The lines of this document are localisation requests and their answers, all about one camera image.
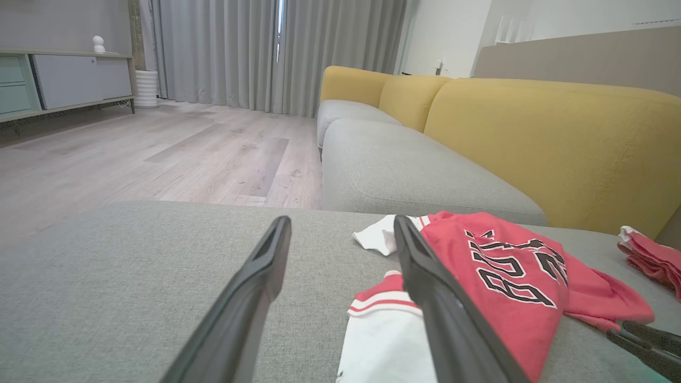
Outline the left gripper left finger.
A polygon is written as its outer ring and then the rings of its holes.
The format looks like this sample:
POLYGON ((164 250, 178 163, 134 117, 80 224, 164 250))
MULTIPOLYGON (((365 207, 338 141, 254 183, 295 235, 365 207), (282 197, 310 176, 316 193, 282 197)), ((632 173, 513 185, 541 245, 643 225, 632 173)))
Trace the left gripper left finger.
POLYGON ((288 216, 275 218, 162 382, 252 381, 268 310, 282 290, 291 233, 288 216))

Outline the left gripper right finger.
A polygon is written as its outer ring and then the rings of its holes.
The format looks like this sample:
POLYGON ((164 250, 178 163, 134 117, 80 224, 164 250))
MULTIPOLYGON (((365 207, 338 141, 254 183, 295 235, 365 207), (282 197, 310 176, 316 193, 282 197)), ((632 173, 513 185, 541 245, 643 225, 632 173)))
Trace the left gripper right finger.
POLYGON ((421 308, 439 382, 528 382, 525 371, 412 221, 394 221, 403 288, 421 308))

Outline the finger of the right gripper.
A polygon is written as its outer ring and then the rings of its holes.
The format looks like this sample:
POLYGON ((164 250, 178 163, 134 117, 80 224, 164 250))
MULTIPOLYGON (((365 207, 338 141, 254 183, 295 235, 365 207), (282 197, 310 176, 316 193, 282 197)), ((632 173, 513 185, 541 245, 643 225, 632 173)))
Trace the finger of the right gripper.
POLYGON ((669 353, 680 352, 680 337, 633 321, 623 321, 620 336, 638 347, 656 348, 669 353))
POLYGON ((669 353, 656 348, 638 347, 620 336, 621 330, 609 330, 608 340, 636 356, 642 363, 667 380, 680 381, 680 352, 669 353))

